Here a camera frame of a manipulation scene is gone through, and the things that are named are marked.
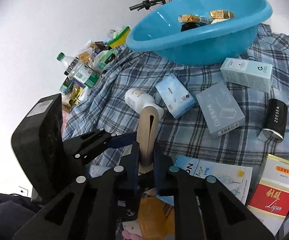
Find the right hand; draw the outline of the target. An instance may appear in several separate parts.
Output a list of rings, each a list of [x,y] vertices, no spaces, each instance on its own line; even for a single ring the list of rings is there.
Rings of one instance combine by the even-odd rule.
[[[127,230],[122,231],[122,236],[128,240],[142,240],[143,238],[137,234],[129,233]]]

